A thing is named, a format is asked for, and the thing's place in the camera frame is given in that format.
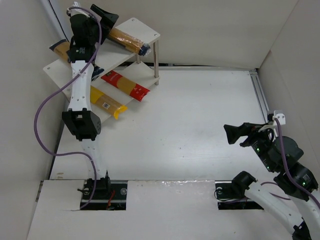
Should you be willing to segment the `clear navy-end spaghetti bag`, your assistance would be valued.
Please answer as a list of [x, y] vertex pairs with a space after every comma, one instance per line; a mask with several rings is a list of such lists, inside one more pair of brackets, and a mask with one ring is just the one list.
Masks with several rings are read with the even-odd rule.
[[138, 56], [146, 56], [151, 52], [151, 47], [148, 43], [135, 38], [117, 28], [113, 28], [107, 39], [125, 47], [126, 50], [137, 54]]

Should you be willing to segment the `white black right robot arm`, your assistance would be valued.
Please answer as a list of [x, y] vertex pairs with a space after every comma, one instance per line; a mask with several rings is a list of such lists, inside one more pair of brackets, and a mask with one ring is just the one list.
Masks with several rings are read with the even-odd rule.
[[251, 147], [270, 173], [276, 173], [274, 183], [294, 203], [294, 212], [268, 191], [262, 190], [258, 180], [246, 171], [236, 175], [230, 183], [233, 199], [249, 198], [277, 219], [294, 240], [320, 238], [320, 186], [307, 167], [299, 163], [304, 152], [290, 137], [275, 131], [271, 124], [245, 122], [240, 126], [223, 126], [227, 141], [233, 145], [239, 138], [246, 139], [240, 146]]

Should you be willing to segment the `navy label spaghetti bag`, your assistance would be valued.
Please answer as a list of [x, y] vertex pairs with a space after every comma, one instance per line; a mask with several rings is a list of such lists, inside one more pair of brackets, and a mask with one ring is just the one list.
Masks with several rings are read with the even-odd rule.
[[[70, 65], [70, 42], [67, 39], [61, 39], [49, 47], [51, 51], [56, 53], [64, 62]], [[94, 70], [91, 76], [91, 81], [95, 81], [105, 70], [95, 63], [93, 64]]]

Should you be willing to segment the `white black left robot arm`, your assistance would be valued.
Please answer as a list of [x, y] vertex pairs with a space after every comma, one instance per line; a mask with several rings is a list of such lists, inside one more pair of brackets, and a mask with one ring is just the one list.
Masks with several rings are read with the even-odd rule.
[[72, 6], [67, 11], [73, 32], [69, 45], [69, 62], [73, 83], [71, 97], [62, 120], [70, 133], [81, 143], [89, 157], [90, 177], [83, 194], [90, 199], [107, 199], [112, 194], [108, 171], [102, 166], [97, 136], [101, 133], [101, 119], [92, 111], [90, 93], [94, 62], [100, 45], [105, 41], [119, 16], [92, 4], [89, 11]]

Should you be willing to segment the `red spaghetti bag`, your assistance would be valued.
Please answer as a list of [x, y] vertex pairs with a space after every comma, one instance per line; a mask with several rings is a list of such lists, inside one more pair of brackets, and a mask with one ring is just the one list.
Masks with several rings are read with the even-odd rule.
[[124, 77], [114, 70], [102, 75], [101, 79], [139, 102], [141, 102], [150, 92], [149, 89]]

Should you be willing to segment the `yellow spaghetti bag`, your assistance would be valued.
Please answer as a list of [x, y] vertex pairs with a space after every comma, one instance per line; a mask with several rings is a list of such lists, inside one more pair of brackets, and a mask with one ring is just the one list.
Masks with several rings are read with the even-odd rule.
[[124, 113], [128, 107], [106, 95], [98, 88], [90, 87], [90, 102], [104, 112], [113, 116], [116, 120]]

